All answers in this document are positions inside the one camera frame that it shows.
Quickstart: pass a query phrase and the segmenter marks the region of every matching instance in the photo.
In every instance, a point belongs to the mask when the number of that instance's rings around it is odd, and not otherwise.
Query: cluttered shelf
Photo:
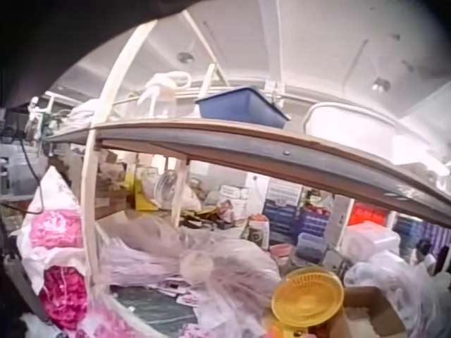
[[[96,130],[105,148],[248,170],[451,227],[451,199],[443,192],[387,161],[323,139],[204,119],[102,123]],[[88,132],[57,134],[49,141],[85,144]]]
[[[272,244],[272,234],[296,212],[291,203],[299,203],[299,194],[284,206],[266,201],[263,215],[247,217],[239,207],[252,201],[249,189],[227,185],[219,189],[216,202],[203,196],[201,209],[184,194],[182,218],[173,227],[168,211],[155,208],[163,204],[161,199],[175,198],[170,193],[173,172],[155,180],[143,175],[150,170],[135,168],[132,206],[123,190],[112,189],[116,182],[105,179],[111,174],[106,164],[123,166],[113,156],[104,158],[112,163],[101,163],[97,173],[95,209],[97,287],[101,292],[106,287],[106,294],[96,294],[94,287],[90,296],[98,298],[93,300],[85,291],[80,206],[55,168],[41,182],[45,212],[26,217],[18,235],[32,285],[65,332],[105,338],[449,337],[447,305],[441,304],[451,298],[449,278],[431,277],[422,263],[403,261],[394,231],[375,223],[346,227],[342,246],[335,249],[326,243],[327,236],[312,231],[312,218],[321,219],[316,224],[321,227],[335,210],[329,214],[309,206],[302,207],[302,225],[288,229],[296,235],[291,244]],[[145,189],[164,182],[167,194]],[[199,186],[193,183],[186,187],[196,191]],[[147,209],[136,204],[138,195],[147,196]],[[104,199],[108,206],[100,203]],[[151,200],[156,202],[153,212]],[[310,194],[306,205],[314,200]],[[36,196],[29,211],[39,205]],[[105,208],[114,212],[104,213]],[[57,258],[58,263],[36,261],[33,254],[42,248],[48,249],[49,262]],[[64,252],[66,258],[58,257]],[[57,287],[69,283],[66,292]]]

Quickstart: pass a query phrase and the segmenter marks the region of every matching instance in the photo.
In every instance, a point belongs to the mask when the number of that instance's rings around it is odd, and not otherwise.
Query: white plastic bag
[[[412,267],[383,251],[368,262],[352,266],[346,272],[344,283],[346,287],[379,288],[401,318],[409,337],[429,338],[426,332],[439,315],[439,308],[433,280],[422,265]]]
[[[68,117],[63,121],[56,134],[70,132],[71,130],[89,128],[98,105],[98,99],[91,99],[76,106],[70,111]]]
[[[192,189],[188,186],[188,184],[186,184],[185,187],[183,188],[182,210],[189,211],[202,210],[202,205],[200,203],[199,198],[197,198],[196,194],[192,191]]]
[[[249,240],[263,250],[269,249],[269,221],[249,219]]]
[[[210,234],[211,234],[211,240],[213,242],[220,242],[225,239],[241,239],[244,232],[245,232],[245,229],[242,227],[231,227],[230,229],[226,229],[226,230],[216,230],[216,231],[210,232]]]
[[[177,117],[177,91],[191,86],[191,75],[182,71],[157,73],[146,83],[146,90],[141,94],[137,105],[150,98],[147,114],[138,118],[175,118]]]
[[[64,210],[70,211],[72,214],[79,215],[79,205],[77,199],[73,196],[63,178],[58,174],[54,167],[50,167],[41,180],[42,197],[44,204],[44,212]],[[33,198],[28,210],[39,212],[42,209],[40,194],[37,192]],[[80,243],[81,242],[81,228],[77,229],[76,224],[70,232],[73,241],[60,240],[63,239],[66,228],[63,224],[58,222],[50,222],[46,225],[46,234],[51,236],[56,235],[55,241],[50,246],[52,249],[47,249],[39,246],[42,243],[39,238],[33,237],[32,227],[39,226],[33,222],[42,215],[33,215],[28,213],[23,221],[22,227],[14,232],[17,235],[17,244],[20,255],[22,256],[22,264],[32,282],[32,288],[36,293],[44,285],[44,270],[52,265],[72,266],[78,270],[82,275],[86,272],[85,252],[80,246],[76,247],[57,247],[58,243]]]
[[[53,325],[43,323],[37,316],[31,313],[24,313],[20,319],[27,325],[25,338],[57,338],[61,331]]]
[[[206,206],[216,206],[219,201],[219,190],[211,190],[204,201],[204,205]]]

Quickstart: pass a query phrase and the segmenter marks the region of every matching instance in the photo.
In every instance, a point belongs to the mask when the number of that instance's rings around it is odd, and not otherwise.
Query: white pipe
[[[65,95],[53,93],[53,92],[50,92],[50,91],[45,92],[44,93],[44,97],[46,99],[51,99],[53,97],[53,98],[55,98],[56,102],[60,102],[62,104],[68,104],[69,106],[74,106],[74,107],[82,104],[81,101],[72,99],[72,98],[70,98],[68,96],[65,96]]]
[[[283,81],[282,25],[279,0],[259,0],[260,17],[268,55],[269,79]]]
[[[339,104],[336,102],[321,102],[319,104],[314,104],[312,107],[310,107],[309,111],[307,111],[307,114],[302,119],[302,131],[304,134],[306,134],[307,123],[310,121],[310,118],[311,118],[311,115],[313,114],[313,112],[318,108],[325,108],[325,107],[344,109],[346,111],[351,111],[353,113],[357,113],[360,115],[369,116],[371,118],[374,118],[375,120],[381,121],[382,123],[392,125],[393,127],[398,124],[398,121],[396,121],[395,119],[389,118],[387,116],[383,116],[383,115],[373,112],[367,108],[361,108],[361,107],[353,106],[350,104]]]
[[[105,81],[104,88],[99,97],[99,104],[94,111],[93,125],[102,123],[108,117],[116,98],[119,87],[135,59],[147,35],[154,29],[156,20],[140,25],[129,38],[114,66]],[[82,168],[81,197],[82,232],[84,237],[87,263],[90,276],[87,276],[87,285],[100,284],[99,257],[97,252],[97,234],[95,230],[94,197],[96,192],[97,167],[99,165],[99,152],[94,149],[97,131],[91,129],[87,136],[85,159]]]
[[[239,87],[240,86],[237,86],[237,87],[210,87],[206,91],[205,95],[207,95],[207,94],[215,94],[215,93],[219,93],[219,92],[225,92],[227,90],[232,90],[232,89],[236,89],[236,88],[239,88]],[[201,90],[202,90],[201,87],[196,87],[196,88],[182,90],[182,91],[177,92],[175,97],[177,99],[198,99]],[[266,90],[260,90],[260,92],[262,94],[264,94],[265,96],[267,96],[267,97],[273,97],[275,99],[283,99],[283,98],[285,98],[284,94],[278,93],[278,92],[273,93],[273,92],[266,91]],[[116,106],[118,104],[126,104],[127,102],[137,101],[139,99],[139,97],[140,96],[132,96],[132,97],[129,97],[129,98],[126,98],[126,99],[122,99],[120,101],[116,101],[113,105]]]
[[[50,96],[50,100],[49,103],[47,104],[46,109],[46,113],[50,114],[51,113],[51,109],[53,108],[55,103],[55,96]]]
[[[206,70],[206,74],[204,77],[204,81],[199,90],[198,99],[204,97],[209,90],[211,81],[213,80],[213,76],[216,72],[216,63],[211,63]],[[196,105],[193,111],[194,116],[200,116],[199,107]],[[180,160],[178,159],[175,162],[175,171],[177,172],[177,182],[175,184],[175,194],[174,194],[174,203],[171,210],[171,224],[174,227],[179,226],[180,222],[180,213],[182,211],[182,198],[183,198],[183,190],[185,188],[186,180],[188,178],[188,173],[190,170],[190,164],[186,159]]]
[[[224,73],[222,67],[219,65],[218,59],[217,59],[216,55],[214,54],[213,49],[211,49],[210,44],[205,39],[205,36],[202,34],[201,30],[199,29],[199,27],[197,26],[196,22],[192,18],[190,12],[188,12],[187,10],[184,10],[182,12],[182,15],[185,17],[186,21],[190,24],[190,26],[191,26],[192,30],[194,31],[194,33],[196,34],[197,38],[202,43],[202,46],[204,46],[206,52],[210,56],[211,61],[213,61],[213,63],[216,64],[216,72],[218,74],[219,79],[226,86],[229,87],[230,83],[227,80],[226,74]]]

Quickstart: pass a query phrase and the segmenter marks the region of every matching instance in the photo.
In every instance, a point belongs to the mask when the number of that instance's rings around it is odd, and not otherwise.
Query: pink plastic bag
[[[81,217],[75,210],[46,210],[33,218],[30,231],[33,248],[81,248]]]
[[[50,318],[62,329],[75,330],[86,316],[85,280],[72,267],[52,266],[45,270],[39,298]]]

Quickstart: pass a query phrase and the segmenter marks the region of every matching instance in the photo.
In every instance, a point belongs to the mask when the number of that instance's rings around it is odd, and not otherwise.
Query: plastic bag
[[[262,318],[280,282],[276,263],[257,245],[241,239],[218,242],[206,253],[213,265],[211,271],[198,269],[197,281],[204,281],[197,284],[204,297],[194,310],[199,326],[218,338],[263,335]]]
[[[412,267],[396,255],[383,251],[368,262],[357,263],[345,275],[346,287],[379,288],[404,323],[409,337],[423,338],[439,315],[438,298],[426,269]]]
[[[102,248],[100,261],[101,278],[106,285],[145,286],[174,276],[179,270],[178,259],[130,249],[119,239]]]
[[[94,118],[94,111],[99,104],[98,99],[88,100],[72,109],[68,117],[61,124],[56,134],[70,132],[82,128],[89,128]]]
[[[202,205],[197,195],[186,184],[182,192],[182,210],[201,211]]]
[[[108,236],[119,234],[124,242],[112,239],[112,244],[101,250],[105,281],[145,286],[172,272],[180,273],[199,295],[195,313],[200,327],[211,337],[260,337],[265,333],[261,320],[280,275],[276,263],[254,243],[204,230],[175,229],[152,216],[127,225],[105,224],[104,231]],[[116,265],[119,259],[121,266]]]
[[[432,289],[435,292],[435,299],[438,300],[438,311],[436,317],[431,318],[432,323],[428,326],[426,337],[449,338],[451,337],[451,292],[448,287],[451,285],[451,275],[448,273],[438,273],[433,277]]]
[[[74,268],[52,266],[46,270],[39,298],[50,318],[62,329],[75,330],[86,315],[85,281]]]
[[[27,333],[25,338],[58,338],[61,336],[61,331],[53,325],[43,323],[37,316],[31,313],[25,313],[20,317],[22,321],[27,324]]]
[[[225,239],[242,239],[242,236],[245,235],[245,229],[242,227],[231,227],[226,230],[216,229],[209,234],[213,242],[220,242]]]
[[[204,201],[205,206],[217,206],[219,202],[219,190],[211,190]]]
[[[44,271],[53,265],[72,266],[82,275],[86,271],[85,251],[80,246],[82,235],[79,218],[77,220],[71,218],[79,215],[80,207],[77,199],[54,167],[50,167],[42,178],[41,189],[43,213],[41,215],[28,213],[22,227],[13,233],[17,235],[22,264],[36,294],[44,285]],[[37,192],[28,210],[39,212],[41,209],[40,194]],[[47,217],[54,215],[63,222],[55,222],[54,219],[47,222]],[[64,226],[68,224],[66,216],[71,219],[69,227]],[[57,247],[55,245],[74,245],[76,247]]]

